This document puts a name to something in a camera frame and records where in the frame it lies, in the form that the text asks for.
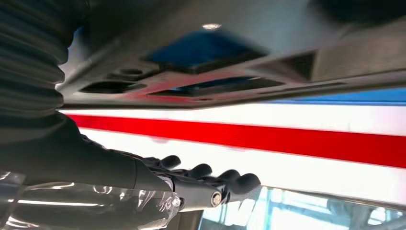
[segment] transparent plastic cover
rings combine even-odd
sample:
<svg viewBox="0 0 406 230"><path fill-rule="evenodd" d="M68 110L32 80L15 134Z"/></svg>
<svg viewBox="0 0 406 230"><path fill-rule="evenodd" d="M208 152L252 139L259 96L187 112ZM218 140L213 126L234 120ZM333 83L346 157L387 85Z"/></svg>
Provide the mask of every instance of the transparent plastic cover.
<svg viewBox="0 0 406 230"><path fill-rule="evenodd" d="M160 229L180 206L172 192L61 182L28 186L15 197L2 197L2 204L15 204L2 213L2 230Z"/></svg>

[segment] black hose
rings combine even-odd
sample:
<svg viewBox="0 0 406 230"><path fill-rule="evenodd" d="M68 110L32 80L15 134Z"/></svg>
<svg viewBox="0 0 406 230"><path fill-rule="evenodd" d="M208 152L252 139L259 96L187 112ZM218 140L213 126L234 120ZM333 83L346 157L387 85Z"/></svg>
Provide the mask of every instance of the black hose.
<svg viewBox="0 0 406 230"><path fill-rule="evenodd" d="M56 111L63 104L58 65L89 8L86 0L0 1L0 169L25 174L27 185L133 188L138 174L165 184L134 159L83 140Z"/></svg>

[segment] robotic hand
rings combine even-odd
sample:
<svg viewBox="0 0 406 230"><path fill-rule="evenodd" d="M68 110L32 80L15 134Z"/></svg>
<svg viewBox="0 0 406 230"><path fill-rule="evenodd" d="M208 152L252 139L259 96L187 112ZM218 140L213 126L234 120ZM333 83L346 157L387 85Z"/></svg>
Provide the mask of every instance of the robotic hand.
<svg viewBox="0 0 406 230"><path fill-rule="evenodd" d="M96 142L91 145L104 149ZM251 198L259 191L259 179L250 173L240 176L237 171L228 170L213 177L207 164L191 170L175 169L180 165L177 156L160 160L111 149L104 151L136 163L134 187L54 182L27 186L14 199L0 194L0 201L17 200L4 229L160 229L177 212L217 207Z"/></svg>
<svg viewBox="0 0 406 230"><path fill-rule="evenodd" d="M168 183L173 192L182 198L182 211L216 207L233 201L242 201L256 192L260 186L258 177L248 173L240 176L236 170L228 170L212 177L212 169L200 164L191 170L173 170L180 165L177 156L162 160L139 158L159 178Z"/></svg>

